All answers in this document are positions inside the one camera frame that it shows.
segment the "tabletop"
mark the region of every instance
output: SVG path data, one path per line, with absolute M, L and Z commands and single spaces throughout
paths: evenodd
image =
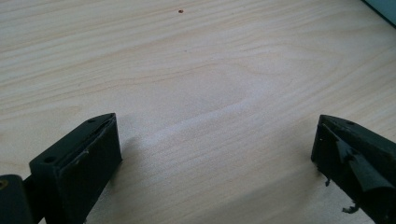
M 115 112 L 88 224 L 373 223 L 310 154 L 320 114 L 396 141 L 395 71 L 359 0 L 0 1 L 0 175 Z

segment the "wood grain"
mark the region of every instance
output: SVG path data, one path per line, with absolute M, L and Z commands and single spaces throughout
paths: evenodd
M 116 112 L 88 223 L 373 223 L 309 157 L 320 114 L 396 141 L 395 71 L 357 0 L 1 1 L 0 171 Z

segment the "black plastic part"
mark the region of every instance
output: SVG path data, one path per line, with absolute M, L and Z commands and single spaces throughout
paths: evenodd
M 33 215 L 18 175 L 0 176 L 0 223 L 33 224 Z
M 396 223 L 395 143 L 349 120 L 321 115 L 311 160 L 375 223 Z
M 0 176 L 0 224 L 84 223 L 121 160 L 116 115 L 83 122 L 34 158 L 23 182 Z

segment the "screw hole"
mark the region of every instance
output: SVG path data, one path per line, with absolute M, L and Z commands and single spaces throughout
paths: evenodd
M 0 180 L 0 189 L 5 189 L 7 185 L 8 185 L 7 180 L 5 180 L 5 179 Z
M 52 163 L 56 160 L 56 157 L 47 157 L 46 159 L 44 159 L 45 163 Z

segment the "teal surface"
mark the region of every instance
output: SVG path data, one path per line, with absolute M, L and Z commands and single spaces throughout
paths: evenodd
M 396 24 L 396 0 L 365 0 L 393 24 Z

